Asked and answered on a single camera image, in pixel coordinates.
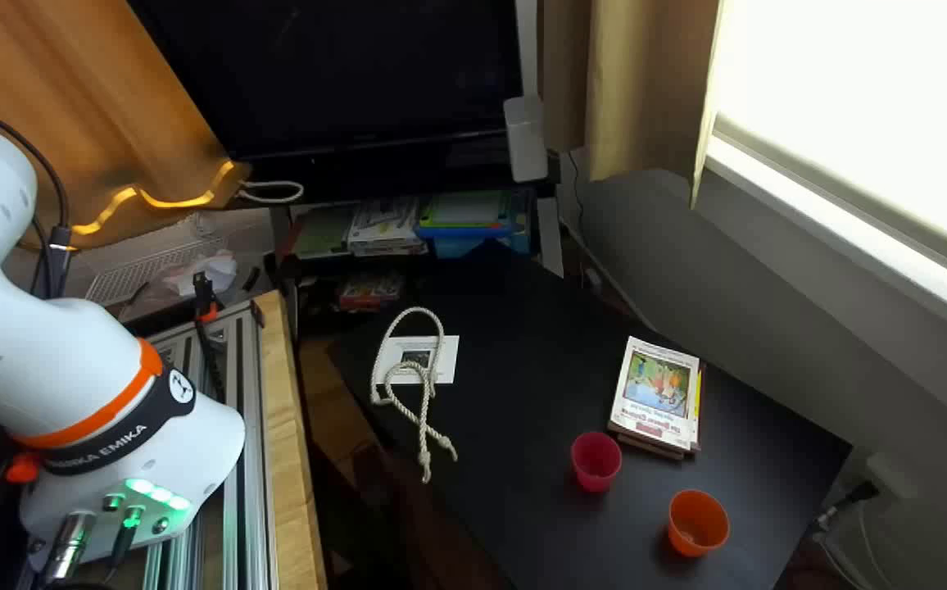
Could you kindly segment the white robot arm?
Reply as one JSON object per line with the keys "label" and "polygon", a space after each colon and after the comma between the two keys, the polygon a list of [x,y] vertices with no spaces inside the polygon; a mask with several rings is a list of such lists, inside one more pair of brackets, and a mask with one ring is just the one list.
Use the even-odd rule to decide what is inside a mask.
{"label": "white robot arm", "polygon": [[188,531],[238,463],[246,424],[101,306],[12,287],[5,261],[33,209],[35,171],[0,139],[0,428],[19,445],[6,480],[44,570],[65,525],[84,560]]}

